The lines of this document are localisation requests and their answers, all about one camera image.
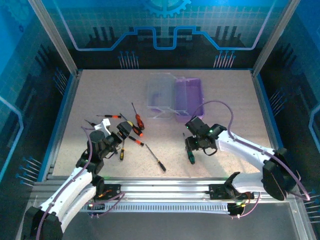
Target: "glass panel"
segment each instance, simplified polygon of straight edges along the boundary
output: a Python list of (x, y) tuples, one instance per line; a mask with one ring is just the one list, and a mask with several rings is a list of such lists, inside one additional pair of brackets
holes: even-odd
[(252, 68), (286, 3), (44, 1), (83, 69)]
[[(320, 172), (320, 5), (301, 0), (267, 63), (261, 78), (285, 148), (289, 149), (303, 183), (318, 193)], [(309, 204), (313, 218), (319, 215)], [(314, 223), (319, 233), (319, 224)]]
[(62, 75), (68, 79), (69, 72), (28, 1), (0, 6), (0, 225), (1, 239), (12, 240), (66, 90)]

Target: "cable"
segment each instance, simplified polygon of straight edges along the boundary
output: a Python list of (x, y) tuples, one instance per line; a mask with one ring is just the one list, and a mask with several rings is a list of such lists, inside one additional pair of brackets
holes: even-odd
[(56, 200), (60, 197), (60, 195), (64, 192), (64, 190), (72, 183), (74, 182), (83, 172), (84, 170), (86, 170), (87, 166), (90, 164), (91, 158), (92, 158), (92, 151), (93, 151), (93, 147), (92, 147), (92, 142), (89, 136), (89, 133), (87, 132), (87, 130), (94, 130), (94, 129), (90, 129), (90, 128), (86, 128), (86, 127), (81, 127), (84, 132), (86, 137), (88, 138), (88, 142), (89, 142), (89, 148), (90, 148), (90, 153), (89, 153), (89, 158), (88, 158), (88, 162), (84, 165), (84, 167), (74, 176), (74, 178), (70, 179), (70, 181), (68, 181), (61, 189), (60, 191), (56, 194), (56, 196), (54, 197), (54, 199), (52, 200), (52, 202), (49, 204), (48, 208), (46, 209), (46, 211), (44, 212), (38, 229), (36, 231), (36, 236), (35, 236), (35, 240), (40, 240), (40, 233), (41, 233), (41, 228), (43, 226), (43, 223), (45, 221), (46, 216), (48, 215), (49, 211), (51, 210), (51, 208), (55, 205)]
[(264, 152), (263, 149), (260, 149), (260, 148), (258, 148), (258, 147), (256, 147), (256, 146), (253, 146), (253, 145), (251, 145), (251, 144), (249, 144), (249, 143), (247, 143), (247, 142), (244, 142), (244, 141), (242, 141), (242, 140), (239, 140), (239, 139), (235, 138), (235, 137), (231, 134), (231, 124), (232, 124), (232, 122), (233, 122), (233, 120), (234, 120), (234, 112), (232, 111), (231, 107), (230, 107), (228, 104), (226, 104), (225, 102), (220, 101), (220, 100), (211, 100), (211, 101), (204, 102), (203, 104), (201, 104), (200, 106), (197, 107), (197, 109), (194, 111), (191, 119), (194, 118), (194, 116), (196, 115), (197, 110), (198, 110), (200, 107), (202, 107), (203, 105), (208, 104), (208, 103), (220, 103), (220, 104), (225, 105), (225, 106), (229, 109), (229, 111), (230, 111), (230, 113), (231, 113), (231, 119), (230, 119), (230, 122), (229, 122), (228, 127), (227, 127), (227, 132), (228, 132), (230, 138), (232, 138), (234, 141), (236, 141), (236, 142), (238, 142), (238, 143), (240, 143), (240, 144), (242, 144), (242, 145), (244, 145), (244, 146), (247, 146), (247, 147), (249, 147), (249, 148), (251, 148), (251, 149), (254, 149), (254, 150), (256, 150), (256, 151), (258, 151), (258, 152), (260, 152), (260, 153), (263, 153), (263, 154), (267, 155), (268, 157), (274, 159), (278, 164), (280, 164), (280, 165), (291, 175), (291, 177), (294, 179), (294, 181), (295, 181), (296, 184), (299, 186), (299, 188), (302, 190), (302, 192), (304, 193), (305, 196), (302, 196), (302, 195), (300, 195), (300, 194), (294, 194), (294, 195), (295, 195), (296, 197), (298, 197), (298, 198), (301, 198), (301, 199), (305, 200), (305, 201), (310, 201), (310, 196), (309, 196), (309, 194), (308, 194), (305, 186), (304, 186), (304, 185), (301, 183), (301, 181), (296, 177), (296, 175), (291, 171), (291, 169), (290, 169), (287, 165), (285, 165), (279, 158), (277, 158), (276, 156), (274, 156), (274, 155), (272, 155), (272, 154), (270, 154), (270, 153), (268, 153), (268, 152)]
[(254, 204), (253, 208), (252, 208), (250, 211), (248, 211), (247, 213), (242, 214), (242, 215), (240, 215), (240, 216), (237, 216), (237, 218), (243, 218), (243, 217), (245, 217), (245, 216), (248, 216), (250, 213), (252, 213), (252, 212), (255, 210), (255, 208), (258, 206), (258, 203), (259, 203), (260, 197), (261, 197), (261, 192), (259, 192), (258, 198), (257, 198), (257, 200), (256, 200), (256, 202), (255, 202), (255, 204)]
[(117, 199), (117, 198), (119, 198), (119, 197), (121, 196), (121, 197), (119, 198), (119, 200), (118, 200), (110, 209), (108, 209), (107, 211), (105, 211), (105, 212), (102, 213), (102, 214), (97, 214), (96, 217), (99, 218), (99, 217), (102, 217), (102, 216), (106, 215), (106, 214), (109, 213), (112, 209), (114, 209), (114, 208), (120, 203), (120, 201), (124, 198), (125, 195), (126, 195), (125, 192), (121, 192), (121, 193), (119, 193), (118, 195), (116, 195), (116, 196), (114, 196), (114, 197), (112, 197), (112, 198), (110, 198), (110, 199), (108, 199), (108, 200), (106, 200), (106, 201), (97, 201), (97, 202), (93, 202), (93, 203), (89, 203), (89, 204), (91, 204), (91, 205), (105, 204), (105, 203), (108, 203), (108, 202), (110, 202), (110, 201), (112, 201), (112, 200), (115, 200), (115, 199)]

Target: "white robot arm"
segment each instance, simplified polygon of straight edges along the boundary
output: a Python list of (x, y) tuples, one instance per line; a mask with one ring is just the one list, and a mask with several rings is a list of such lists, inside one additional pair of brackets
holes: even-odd
[[(232, 198), (237, 198), (242, 193), (267, 192), (273, 198), (283, 201), (296, 185), (292, 175), (300, 177), (293, 166), (292, 157), (285, 148), (275, 150), (257, 145), (227, 131), (226, 127), (219, 124), (209, 127), (198, 117), (193, 117), (185, 126), (193, 135), (184, 141), (192, 164), (195, 163), (192, 154), (194, 150), (203, 150), (208, 156), (221, 150), (241, 157), (259, 170), (257, 173), (235, 172), (227, 179), (224, 184), (225, 190)], [(208, 148), (215, 151), (207, 154)], [(280, 159), (289, 171), (275, 161), (276, 158)]]
[(26, 211), (22, 240), (61, 240), (68, 224), (80, 209), (92, 198), (104, 196), (104, 178), (98, 175), (104, 165), (103, 159), (117, 151), (118, 145), (129, 136), (132, 129), (128, 121), (117, 126), (117, 133), (110, 132), (107, 128), (109, 125), (109, 120), (104, 119), (101, 124), (94, 126), (95, 130), (89, 135), (90, 142), (87, 142), (87, 153), (85, 151), (81, 155), (69, 178), (47, 201)]
[[(109, 125), (109, 120), (104, 119), (101, 124), (94, 126), (95, 131), (90, 134), (93, 154), (87, 168), (83, 170), (88, 162), (89, 150), (88, 154), (82, 154), (71, 176), (56, 193), (39, 208), (28, 209), (24, 216), (22, 240), (36, 239), (37, 227), (44, 214), (47, 214), (47, 217), (42, 225), (41, 236), (46, 240), (62, 239), (68, 224), (80, 209), (92, 198), (104, 192), (104, 179), (98, 176), (104, 165), (103, 158), (114, 152), (132, 129), (128, 122), (123, 122), (117, 126), (119, 132), (116, 134), (109, 132), (107, 128)], [(230, 198), (240, 199), (243, 193), (267, 192), (275, 199), (283, 201), (287, 197), (287, 192), (296, 185), (288, 172), (270, 158), (275, 155), (289, 166), (286, 162), (289, 155), (284, 148), (275, 151), (272, 148), (262, 147), (232, 132), (227, 132), (227, 129), (221, 125), (215, 124), (209, 127), (198, 117), (191, 119), (186, 126), (193, 135), (185, 139), (187, 155), (192, 164), (195, 163), (192, 151), (203, 150), (207, 154), (206, 149), (211, 148), (215, 151), (207, 154), (209, 156), (217, 150), (229, 152), (243, 158), (259, 170), (257, 173), (235, 172), (232, 174), (224, 183), (224, 192)]]

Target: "black mounting bracket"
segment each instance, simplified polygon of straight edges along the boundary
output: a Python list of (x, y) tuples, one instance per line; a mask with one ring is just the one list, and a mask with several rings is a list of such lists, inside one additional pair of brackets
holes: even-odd
[(96, 202), (109, 200), (116, 195), (121, 193), (121, 185), (120, 184), (104, 184), (103, 190), (99, 195), (96, 195), (93, 199)]
[(209, 191), (205, 192), (210, 195), (210, 200), (248, 200), (255, 199), (253, 193), (240, 193), (238, 196), (231, 196), (227, 191), (224, 184), (210, 184)]

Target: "orange screwdriver handle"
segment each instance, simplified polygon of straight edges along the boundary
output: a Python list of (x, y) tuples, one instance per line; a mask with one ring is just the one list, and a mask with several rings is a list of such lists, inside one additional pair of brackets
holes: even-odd
[(140, 130), (140, 128), (136, 127), (135, 125), (132, 126), (132, 130), (134, 131), (135, 134), (137, 134), (139, 137), (142, 137), (144, 134)]
[(136, 142), (137, 144), (141, 145), (142, 147), (145, 145), (143, 142), (140, 142), (139, 140), (135, 139), (134, 137), (132, 136), (128, 136), (129, 139), (131, 139), (132, 141)]
[(136, 114), (136, 115), (135, 115), (135, 119), (136, 119), (136, 122), (138, 123), (138, 127), (139, 127), (141, 130), (145, 130), (144, 122), (141, 120), (139, 114)]

